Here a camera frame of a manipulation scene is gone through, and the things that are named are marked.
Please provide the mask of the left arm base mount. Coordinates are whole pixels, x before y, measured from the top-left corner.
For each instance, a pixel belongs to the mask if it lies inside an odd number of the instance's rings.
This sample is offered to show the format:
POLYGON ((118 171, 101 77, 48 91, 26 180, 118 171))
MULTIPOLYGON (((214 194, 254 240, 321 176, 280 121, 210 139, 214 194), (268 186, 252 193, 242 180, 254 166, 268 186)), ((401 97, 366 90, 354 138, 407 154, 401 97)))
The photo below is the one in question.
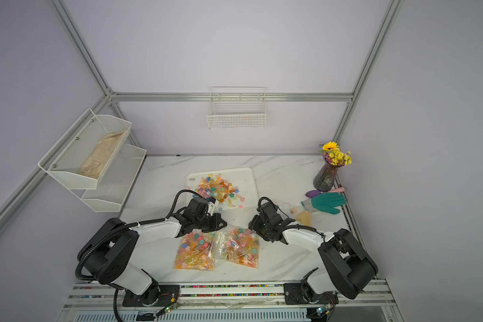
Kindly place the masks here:
POLYGON ((181 287, 178 284, 160 284, 152 280, 152 284, 142 295, 126 291, 123 307, 170 307, 179 298, 181 287))

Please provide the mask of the small ziploc bag of candies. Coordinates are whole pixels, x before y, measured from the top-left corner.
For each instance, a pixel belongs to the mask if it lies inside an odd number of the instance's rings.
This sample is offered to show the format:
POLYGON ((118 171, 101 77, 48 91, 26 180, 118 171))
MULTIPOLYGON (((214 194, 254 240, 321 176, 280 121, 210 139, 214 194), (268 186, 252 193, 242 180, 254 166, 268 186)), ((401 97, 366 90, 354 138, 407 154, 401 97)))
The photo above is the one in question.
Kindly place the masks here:
POLYGON ((291 205, 282 201, 275 201, 279 209, 301 225, 311 226, 311 213, 302 205, 291 205))

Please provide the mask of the large ziploc bag of candies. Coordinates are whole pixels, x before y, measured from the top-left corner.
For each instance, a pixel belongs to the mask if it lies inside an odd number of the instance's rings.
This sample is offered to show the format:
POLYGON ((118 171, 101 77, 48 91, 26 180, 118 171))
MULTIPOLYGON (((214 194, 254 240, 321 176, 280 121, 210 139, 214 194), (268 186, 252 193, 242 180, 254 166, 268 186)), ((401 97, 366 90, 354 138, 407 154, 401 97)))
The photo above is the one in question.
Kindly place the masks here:
POLYGON ((214 251, 216 233, 204 233, 194 229, 182 237, 174 259, 177 270, 214 270, 214 251))

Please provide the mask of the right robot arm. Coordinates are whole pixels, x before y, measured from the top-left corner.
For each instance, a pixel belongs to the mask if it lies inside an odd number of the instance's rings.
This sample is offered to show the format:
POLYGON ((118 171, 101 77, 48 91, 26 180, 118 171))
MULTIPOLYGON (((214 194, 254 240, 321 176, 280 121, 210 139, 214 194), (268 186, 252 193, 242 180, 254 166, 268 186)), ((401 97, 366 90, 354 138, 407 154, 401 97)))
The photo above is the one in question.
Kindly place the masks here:
POLYGON ((288 304, 337 303, 337 295, 355 299, 378 274, 378 267, 347 229, 323 232, 283 218, 269 198, 258 200, 249 229, 263 240, 298 246, 320 257, 324 269, 314 268, 299 283, 284 284, 288 304))

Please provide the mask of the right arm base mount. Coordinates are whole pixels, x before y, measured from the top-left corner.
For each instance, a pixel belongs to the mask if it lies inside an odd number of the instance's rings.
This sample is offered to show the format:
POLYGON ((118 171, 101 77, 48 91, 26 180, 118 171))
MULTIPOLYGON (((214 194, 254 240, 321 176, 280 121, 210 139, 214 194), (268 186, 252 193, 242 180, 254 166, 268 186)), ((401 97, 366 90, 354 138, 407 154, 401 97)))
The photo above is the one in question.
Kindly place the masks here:
POLYGON ((336 305, 339 303, 336 291, 317 293, 308 283, 308 278, 318 268, 308 272, 299 283, 284 283, 284 301, 287 305, 336 305))

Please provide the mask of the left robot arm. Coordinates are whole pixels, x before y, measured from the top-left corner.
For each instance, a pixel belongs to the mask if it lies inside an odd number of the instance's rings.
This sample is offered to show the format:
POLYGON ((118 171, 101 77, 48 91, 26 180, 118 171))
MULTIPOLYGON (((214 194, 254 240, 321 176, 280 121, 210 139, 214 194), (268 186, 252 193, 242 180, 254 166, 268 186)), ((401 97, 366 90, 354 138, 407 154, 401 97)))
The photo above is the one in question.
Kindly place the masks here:
POLYGON ((138 244, 183 237, 197 229, 213 233, 228 226, 221 214, 215 212, 218 202, 213 198, 198 196, 177 210, 178 198, 178 195, 174 198, 163 218, 133 223, 118 218, 107 220, 77 255, 75 277, 122 289, 139 299, 158 299, 162 294, 158 281, 131 262, 138 244))

